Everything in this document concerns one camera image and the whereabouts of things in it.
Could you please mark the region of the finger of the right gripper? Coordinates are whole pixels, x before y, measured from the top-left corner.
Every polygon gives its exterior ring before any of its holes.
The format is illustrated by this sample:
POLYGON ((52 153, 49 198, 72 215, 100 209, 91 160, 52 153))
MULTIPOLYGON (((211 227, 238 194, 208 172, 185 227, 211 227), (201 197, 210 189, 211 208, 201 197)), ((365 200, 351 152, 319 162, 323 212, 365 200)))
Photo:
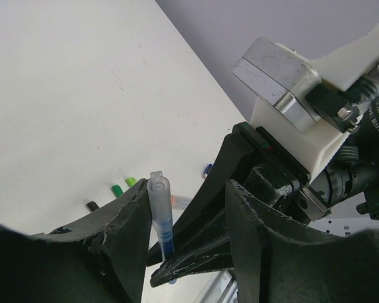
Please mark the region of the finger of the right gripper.
POLYGON ((229 236, 224 235, 209 243, 180 249, 152 273, 150 286, 158 287, 188 275, 231 271, 233 268, 229 236))

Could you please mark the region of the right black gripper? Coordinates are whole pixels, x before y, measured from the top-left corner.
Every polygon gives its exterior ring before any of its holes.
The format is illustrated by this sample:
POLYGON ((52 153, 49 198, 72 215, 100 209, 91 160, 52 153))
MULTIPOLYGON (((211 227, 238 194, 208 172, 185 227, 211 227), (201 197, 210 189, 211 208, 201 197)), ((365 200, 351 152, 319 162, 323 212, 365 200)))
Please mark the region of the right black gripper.
MULTIPOLYGON (((209 175, 174 224, 174 254, 187 245, 229 235, 225 203, 229 180, 298 222, 308 224, 331 214, 325 195, 310 186, 311 174, 263 127, 241 122, 225 136, 209 175)), ((156 244, 148 252, 147 264, 162 263, 156 244)))

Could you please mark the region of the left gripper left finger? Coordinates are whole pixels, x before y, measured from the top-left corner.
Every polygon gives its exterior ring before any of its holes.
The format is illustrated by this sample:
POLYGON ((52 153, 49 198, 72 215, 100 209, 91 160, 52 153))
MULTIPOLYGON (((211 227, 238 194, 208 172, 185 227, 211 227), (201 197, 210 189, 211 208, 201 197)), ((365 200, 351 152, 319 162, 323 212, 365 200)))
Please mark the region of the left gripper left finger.
POLYGON ((0 225, 0 302, 139 302, 152 215, 147 181, 45 234, 0 225))

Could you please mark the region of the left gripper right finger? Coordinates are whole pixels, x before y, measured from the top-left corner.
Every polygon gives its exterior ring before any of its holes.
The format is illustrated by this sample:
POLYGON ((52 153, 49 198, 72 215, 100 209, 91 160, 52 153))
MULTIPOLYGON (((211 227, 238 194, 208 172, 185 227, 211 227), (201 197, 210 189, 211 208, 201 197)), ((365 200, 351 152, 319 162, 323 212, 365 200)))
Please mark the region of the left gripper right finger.
POLYGON ((225 188, 240 302, 379 302, 379 229, 347 237, 285 216, 235 180, 225 188))

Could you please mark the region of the orange tip marker clear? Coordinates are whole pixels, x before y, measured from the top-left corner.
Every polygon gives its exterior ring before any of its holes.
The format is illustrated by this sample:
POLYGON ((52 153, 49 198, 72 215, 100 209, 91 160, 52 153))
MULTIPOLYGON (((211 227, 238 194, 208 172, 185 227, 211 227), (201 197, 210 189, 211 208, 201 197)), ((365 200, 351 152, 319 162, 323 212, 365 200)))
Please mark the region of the orange tip marker clear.
POLYGON ((171 196, 171 206, 175 210, 185 210, 191 203, 191 198, 185 198, 182 196, 171 196))

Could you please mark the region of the clear pen cap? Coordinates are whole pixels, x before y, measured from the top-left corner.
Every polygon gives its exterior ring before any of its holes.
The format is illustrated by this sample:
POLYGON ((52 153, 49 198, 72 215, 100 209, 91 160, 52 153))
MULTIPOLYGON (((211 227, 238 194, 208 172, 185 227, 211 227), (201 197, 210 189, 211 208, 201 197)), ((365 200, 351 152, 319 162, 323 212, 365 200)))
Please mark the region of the clear pen cap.
POLYGON ((147 192, 156 233, 162 239, 169 239, 172 237, 171 185, 162 171, 150 173, 147 192))

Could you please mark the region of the black pen cap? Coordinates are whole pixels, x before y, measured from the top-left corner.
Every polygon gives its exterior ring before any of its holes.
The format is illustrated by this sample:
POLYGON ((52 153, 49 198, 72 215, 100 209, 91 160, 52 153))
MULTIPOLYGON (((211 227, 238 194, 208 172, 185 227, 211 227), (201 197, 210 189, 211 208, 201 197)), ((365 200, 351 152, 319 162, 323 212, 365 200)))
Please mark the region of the black pen cap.
POLYGON ((88 208, 88 210, 89 210, 90 212, 93 212, 93 211, 99 209, 98 204, 97 204, 96 202, 94 202, 94 201, 88 202, 88 203, 86 204, 86 207, 88 208))

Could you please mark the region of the light green pen cap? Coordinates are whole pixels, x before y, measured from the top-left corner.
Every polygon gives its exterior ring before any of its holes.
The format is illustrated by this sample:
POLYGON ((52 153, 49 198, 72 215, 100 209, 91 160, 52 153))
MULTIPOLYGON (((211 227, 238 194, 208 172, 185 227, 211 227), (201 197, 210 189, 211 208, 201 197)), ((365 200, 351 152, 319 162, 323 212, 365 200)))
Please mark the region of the light green pen cap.
POLYGON ((137 183, 137 180, 134 177, 126 178, 124 181, 128 187, 133 187, 137 183))

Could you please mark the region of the dark blue barrel pen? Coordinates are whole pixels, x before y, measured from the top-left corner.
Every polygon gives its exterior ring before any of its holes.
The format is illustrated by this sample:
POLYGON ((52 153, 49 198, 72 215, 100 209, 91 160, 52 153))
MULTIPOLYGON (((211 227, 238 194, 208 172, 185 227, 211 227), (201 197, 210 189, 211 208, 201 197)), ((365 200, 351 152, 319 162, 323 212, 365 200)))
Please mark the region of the dark blue barrel pen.
POLYGON ((158 237, 158 242, 160 244, 163 262, 170 259, 171 256, 174 254, 174 239, 172 226, 172 220, 154 224, 158 237))

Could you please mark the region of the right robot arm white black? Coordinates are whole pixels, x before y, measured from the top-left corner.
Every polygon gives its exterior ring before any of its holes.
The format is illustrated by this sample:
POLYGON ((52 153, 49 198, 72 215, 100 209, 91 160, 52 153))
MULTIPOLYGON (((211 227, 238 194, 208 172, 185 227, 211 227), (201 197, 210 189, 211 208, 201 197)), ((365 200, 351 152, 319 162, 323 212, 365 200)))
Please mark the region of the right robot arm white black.
POLYGON ((223 141, 205 182, 173 227, 174 254, 151 248, 150 265, 160 268, 150 279, 153 287, 187 275, 233 267, 226 199, 235 181, 241 189, 283 216, 308 224, 329 215, 337 204, 359 193, 368 200, 359 210, 379 220, 379 135, 375 133, 379 96, 364 115, 361 129, 313 177, 263 127, 246 123, 233 127, 223 141))

